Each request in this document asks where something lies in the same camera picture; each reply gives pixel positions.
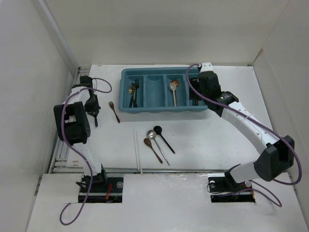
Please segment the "copper spoon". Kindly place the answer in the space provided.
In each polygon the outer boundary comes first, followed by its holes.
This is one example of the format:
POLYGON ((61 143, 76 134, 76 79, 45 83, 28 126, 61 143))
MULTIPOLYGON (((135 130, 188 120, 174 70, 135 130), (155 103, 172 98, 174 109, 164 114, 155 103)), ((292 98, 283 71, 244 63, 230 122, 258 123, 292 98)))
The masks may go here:
POLYGON ((178 80, 174 79, 171 81, 172 83, 174 83, 176 85, 176 88, 179 86, 179 82, 178 80))

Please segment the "white spoon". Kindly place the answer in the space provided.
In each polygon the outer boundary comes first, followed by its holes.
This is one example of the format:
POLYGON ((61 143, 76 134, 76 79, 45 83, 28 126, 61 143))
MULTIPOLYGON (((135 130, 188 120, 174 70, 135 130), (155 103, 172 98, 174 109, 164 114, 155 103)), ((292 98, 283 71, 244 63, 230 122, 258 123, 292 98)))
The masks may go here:
POLYGON ((174 106, 177 106, 177 104, 176 104, 176 97, 175 97, 176 85, 171 82, 169 84, 169 89, 172 91, 172 94, 173 94, 174 106))

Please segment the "black spoon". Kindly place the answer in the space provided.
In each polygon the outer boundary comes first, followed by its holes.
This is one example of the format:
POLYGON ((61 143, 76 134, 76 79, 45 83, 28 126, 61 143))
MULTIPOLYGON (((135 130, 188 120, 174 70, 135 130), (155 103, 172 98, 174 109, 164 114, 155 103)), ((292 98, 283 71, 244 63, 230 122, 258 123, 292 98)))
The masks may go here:
POLYGON ((156 132, 157 135, 159 135, 161 137, 161 139, 164 141, 164 143, 168 146, 168 148, 171 150, 171 152, 173 154, 176 154, 176 152, 174 151, 174 149, 170 146, 170 144, 167 142, 167 140, 164 138, 164 136, 162 135, 162 128, 160 126, 154 126, 154 131, 156 132))

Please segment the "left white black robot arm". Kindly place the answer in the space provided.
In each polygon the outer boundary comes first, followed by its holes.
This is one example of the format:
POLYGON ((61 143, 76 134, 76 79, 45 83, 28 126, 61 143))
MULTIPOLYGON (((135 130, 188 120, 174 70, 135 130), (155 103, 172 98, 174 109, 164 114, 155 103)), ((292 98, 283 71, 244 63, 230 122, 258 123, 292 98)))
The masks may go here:
POLYGON ((87 116, 94 118, 98 126, 98 97, 94 93, 93 79, 87 75, 80 77, 80 83, 71 89, 70 99, 54 106, 57 133, 61 141, 73 151, 79 151, 84 159, 84 177, 82 181, 96 191, 104 191, 108 186, 108 178, 100 161, 97 160, 90 147, 91 125, 87 116))

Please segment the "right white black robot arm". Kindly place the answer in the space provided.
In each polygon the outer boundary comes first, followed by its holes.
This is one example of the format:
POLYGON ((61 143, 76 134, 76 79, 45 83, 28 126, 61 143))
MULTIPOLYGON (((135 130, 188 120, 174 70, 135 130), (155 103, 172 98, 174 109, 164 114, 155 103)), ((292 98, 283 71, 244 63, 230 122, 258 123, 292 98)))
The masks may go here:
POLYGON ((260 155, 257 160, 227 170, 220 181, 224 191, 233 191, 241 183, 258 178, 270 182, 294 163, 300 163, 295 154, 294 140, 288 135, 281 137, 265 127, 249 114, 234 94, 222 91, 214 71, 200 71, 197 84, 198 87, 195 87, 190 83, 190 89, 204 100, 210 110, 238 129, 260 155))

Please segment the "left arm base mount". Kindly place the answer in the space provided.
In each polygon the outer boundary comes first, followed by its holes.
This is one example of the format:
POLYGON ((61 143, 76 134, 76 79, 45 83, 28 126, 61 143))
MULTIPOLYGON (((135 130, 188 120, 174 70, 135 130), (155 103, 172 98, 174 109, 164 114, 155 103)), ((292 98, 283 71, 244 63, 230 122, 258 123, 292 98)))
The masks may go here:
MULTIPOLYGON (((83 177, 81 181, 76 182, 79 186, 78 203, 83 203, 87 190, 88 183, 86 183, 83 177)), ((123 199, 123 176, 107 176, 106 183, 93 183, 86 199, 86 203, 122 203, 123 199)))

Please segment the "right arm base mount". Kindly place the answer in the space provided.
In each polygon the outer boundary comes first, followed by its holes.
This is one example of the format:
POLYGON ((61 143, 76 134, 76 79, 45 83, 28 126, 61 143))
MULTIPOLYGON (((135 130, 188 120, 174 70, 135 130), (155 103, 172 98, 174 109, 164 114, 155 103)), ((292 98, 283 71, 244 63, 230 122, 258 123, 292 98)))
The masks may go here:
POLYGON ((223 176, 210 176, 207 191, 212 203, 255 203, 250 180, 236 183, 230 182, 223 176))

